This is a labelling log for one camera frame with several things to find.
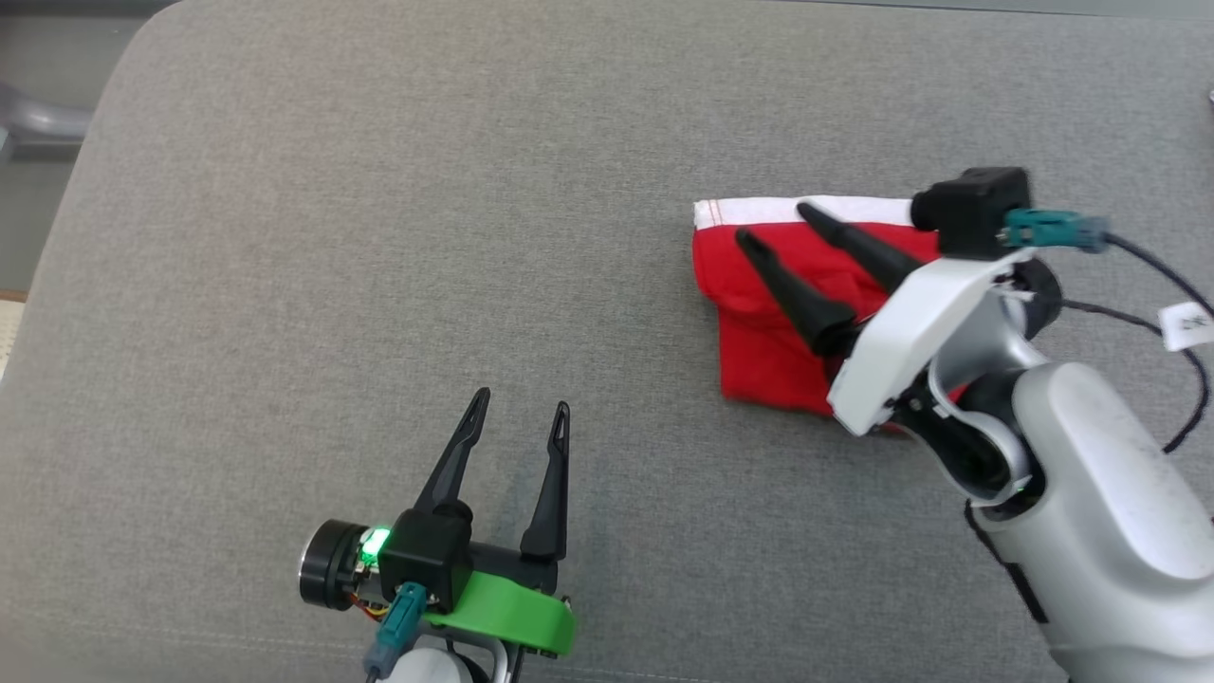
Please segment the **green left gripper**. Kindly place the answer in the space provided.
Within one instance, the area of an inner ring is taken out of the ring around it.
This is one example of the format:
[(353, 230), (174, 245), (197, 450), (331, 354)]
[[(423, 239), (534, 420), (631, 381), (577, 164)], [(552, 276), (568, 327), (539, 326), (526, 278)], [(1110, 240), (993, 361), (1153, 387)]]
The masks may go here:
[[(473, 393), (446, 449), (414, 502), (421, 513), (456, 510), (469, 455), (480, 442), (490, 403), (489, 386)], [(382, 597), (378, 552), (391, 528), (329, 520), (313, 533), (300, 558), (300, 596), (316, 607), (361, 611), (376, 624), (367, 658), (404, 658), (421, 636), (464, 641), (498, 658), (524, 654), (563, 658), (574, 645), (577, 619), (555, 592), (567, 553), (571, 406), (558, 402), (548, 438), (541, 494), (520, 550), (469, 541), (472, 574), (449, 614), (433, 611), (429, 592), (404, 584), (395, 601)]]

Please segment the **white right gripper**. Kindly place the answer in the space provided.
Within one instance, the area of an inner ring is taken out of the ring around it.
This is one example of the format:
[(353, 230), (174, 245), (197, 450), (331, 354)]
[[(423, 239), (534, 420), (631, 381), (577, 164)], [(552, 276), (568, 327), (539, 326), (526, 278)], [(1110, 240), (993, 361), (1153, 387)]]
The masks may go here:
[(734, 234), (812, 354), (845, 358), (853, 351), (828, 394), (836, 422), (853, 436), (866, 436), (877, 425), (892, 422), (897, 403), (923, 380), (930, 415), (1002, 438), (1005, 428), (989, 416), (961, 410), (952, 393), (987, 372), (1044, 362), (1029, 338), (1057, 315), (1062, 290), (1036, 250), (1015, 250), (994, 261), (938, 258), (924, 264), (811, 203), (799, 203), (798, 214), (827, 245), (846, 252), (885, 294), (892, 294), (855, 341), (852, 306), (802, 281), (751, 230)]

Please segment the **red printed shorts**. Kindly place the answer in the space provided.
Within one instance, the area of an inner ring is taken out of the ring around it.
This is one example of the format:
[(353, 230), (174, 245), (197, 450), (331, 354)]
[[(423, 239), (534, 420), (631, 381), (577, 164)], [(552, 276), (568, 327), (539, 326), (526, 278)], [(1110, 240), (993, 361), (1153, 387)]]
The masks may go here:
[(938, 258), (937, 239), (910, 227), (906, 198), (810, 195), (743, 197), (694, 203), (692, 268), (716, 306), (720, 385), (725, 398), (781, 410), (832, 416), (823, 359), (812, 355), (738, 247), (737, 229), (751, 230), (782, 263), (819, 294), (853, 308), (861, 321), (887, 294), (841, 249), (827, 245), (798, 214), (811, 203), (836, 220), (919, 261)]

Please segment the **grey fabric sofa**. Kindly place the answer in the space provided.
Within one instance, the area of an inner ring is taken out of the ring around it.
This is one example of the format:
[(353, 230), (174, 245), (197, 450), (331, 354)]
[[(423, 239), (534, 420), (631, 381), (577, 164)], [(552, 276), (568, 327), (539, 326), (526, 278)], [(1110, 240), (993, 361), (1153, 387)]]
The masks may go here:
[(1026, 167), (1214, 294), (1214, 19), (186, 0), (113, 70), (0, 379), (0, 683), (361, 683), (322, 522), (515, 547), (568, 402), (569, 658), (524, 683), (1065, 683), (898, 436), (724, 399), (697, 200)]

